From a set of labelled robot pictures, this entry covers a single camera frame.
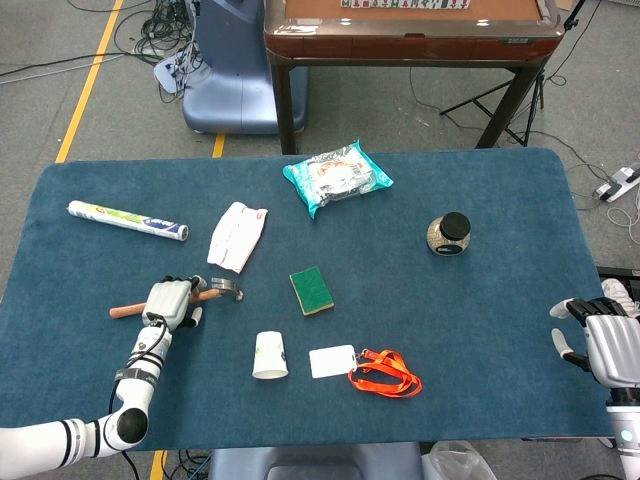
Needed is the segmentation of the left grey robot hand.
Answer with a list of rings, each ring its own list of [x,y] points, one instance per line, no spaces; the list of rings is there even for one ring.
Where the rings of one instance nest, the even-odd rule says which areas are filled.
[[[153,285],[142,312],[144,326],[167,325],[170,332],[177,328],[194,328],[200,323],[203,309],[195,307],[188,313],[194,294],[204,291],[207,282],[199,275],[188,279],[167,277]]]

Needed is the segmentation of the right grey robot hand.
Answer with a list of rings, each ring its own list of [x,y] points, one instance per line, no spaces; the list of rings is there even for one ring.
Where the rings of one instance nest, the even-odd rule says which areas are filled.
[[[584,334],[586,355],[576,353],[560,329],[551,331],[563,360],[591,373],[606,388],[639,387],[639,321],[628,316],[617,301],[570,298],[554,305],[549,314],[558,319],[575,318]]]

